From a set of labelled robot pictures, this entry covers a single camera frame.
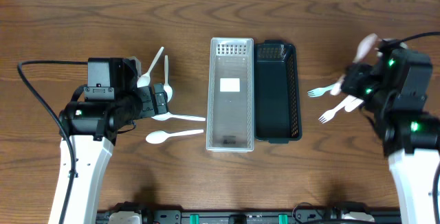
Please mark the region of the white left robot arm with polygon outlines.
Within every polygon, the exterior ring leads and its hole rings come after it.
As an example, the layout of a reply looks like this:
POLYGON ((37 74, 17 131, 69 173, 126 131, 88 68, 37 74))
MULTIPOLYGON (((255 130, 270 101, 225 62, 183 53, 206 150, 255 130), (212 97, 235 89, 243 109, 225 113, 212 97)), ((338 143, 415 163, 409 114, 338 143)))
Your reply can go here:
POLYGON ((116 139, 136 120, 167 110, 161 84, 150 88, 81 86, 60 112, 60 170, 50 223, 94 223, 116 139))

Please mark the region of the white plastic fork hidden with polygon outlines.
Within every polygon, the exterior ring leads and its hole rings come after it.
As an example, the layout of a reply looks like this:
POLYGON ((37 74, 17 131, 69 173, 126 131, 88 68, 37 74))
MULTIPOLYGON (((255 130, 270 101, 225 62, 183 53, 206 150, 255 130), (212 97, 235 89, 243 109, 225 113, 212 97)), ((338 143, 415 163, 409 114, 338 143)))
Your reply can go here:
POLYGON ((352 112, 353 110, 355 110, 356 108, 358 108, 364 101, 362 99, 356 98, 354 99, 352 102, 348 103, 344 110, 346 112, 352 112))

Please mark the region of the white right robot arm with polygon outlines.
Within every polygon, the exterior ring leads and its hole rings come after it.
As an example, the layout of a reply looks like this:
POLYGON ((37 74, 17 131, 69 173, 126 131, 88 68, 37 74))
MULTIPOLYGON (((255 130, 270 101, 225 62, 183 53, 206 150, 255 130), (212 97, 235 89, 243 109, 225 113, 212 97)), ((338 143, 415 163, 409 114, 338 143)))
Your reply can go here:
POLYGON ((348 67, 342 91, 364 101, 396 185, 402 223, 439 222, 439 118, 424 111, 432 65, 348 67))

